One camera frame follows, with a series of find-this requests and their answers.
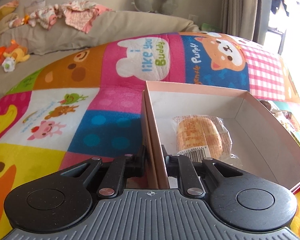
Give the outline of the bread roll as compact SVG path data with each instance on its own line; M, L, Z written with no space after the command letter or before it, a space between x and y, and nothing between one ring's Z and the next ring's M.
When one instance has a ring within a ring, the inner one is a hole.
M209 115L183 115L172 118L176 132L177 153L189 157L194 162L204 158L230 160L232 139L223 120Z

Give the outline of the beige sofa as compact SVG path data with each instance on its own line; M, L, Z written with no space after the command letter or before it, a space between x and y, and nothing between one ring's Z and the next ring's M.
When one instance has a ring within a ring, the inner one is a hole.
M106 11L97 16L87 34L66 25L62 19L50 30L40 25L8 29L0 35L0 47L15 40L31 56L11 73L5 73L0 66L0 99L23 78L85 48L137 36L193 31L199 31L199 27L191 20L136 11Z

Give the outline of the pink yellow cushion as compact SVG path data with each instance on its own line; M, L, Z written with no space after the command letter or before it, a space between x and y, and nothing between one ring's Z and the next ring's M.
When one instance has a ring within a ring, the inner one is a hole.
M0 20L2 20L5 16L12 13L19 6L18 0L13 0L11 2L6 3L0 7Z

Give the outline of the colourful cartoon play mat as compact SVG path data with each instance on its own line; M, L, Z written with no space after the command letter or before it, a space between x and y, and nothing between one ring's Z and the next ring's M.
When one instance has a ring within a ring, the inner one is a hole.
M262 101L291 111L300 137L300 98L281 57L226 34L134 37L48 64L0 99L0 239L12 189L90 157L136 153L145 137L174 151L182 116L221 118L223 157L299 186L300 145Z

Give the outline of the orange yellow plush toy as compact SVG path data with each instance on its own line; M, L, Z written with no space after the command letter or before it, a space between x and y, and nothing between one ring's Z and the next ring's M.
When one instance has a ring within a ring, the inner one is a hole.
M19 45L15 40L11 40L11 44L7 47L0 47L0 66L6 73L14 71L18 63L25 62L29 58L27 48Z

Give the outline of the pink cardboard box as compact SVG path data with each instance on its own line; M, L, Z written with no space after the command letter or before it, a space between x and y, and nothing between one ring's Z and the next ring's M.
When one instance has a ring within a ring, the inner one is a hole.
M142 95L142 132L149 150L149 182L170 183L165 155L211 157L278 183L300 187L300 146L287 119L245 90L148 81Z

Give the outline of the pink baby clothes pile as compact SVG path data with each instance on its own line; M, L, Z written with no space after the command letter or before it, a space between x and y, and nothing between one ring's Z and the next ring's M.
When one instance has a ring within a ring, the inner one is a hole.
M57 20L62 18L66 25L87 34L97 16L107 11L111 11L111 9L95 2L74 0L36 9L23 19L15 18L10 21L8 27L16 28L28 24L32 27L40 25L44 29L50 30L57 23Z

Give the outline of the beige curtain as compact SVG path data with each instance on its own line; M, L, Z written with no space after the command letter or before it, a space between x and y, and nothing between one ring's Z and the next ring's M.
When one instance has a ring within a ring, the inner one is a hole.
M252 40L258 0L222 0L222 32Z

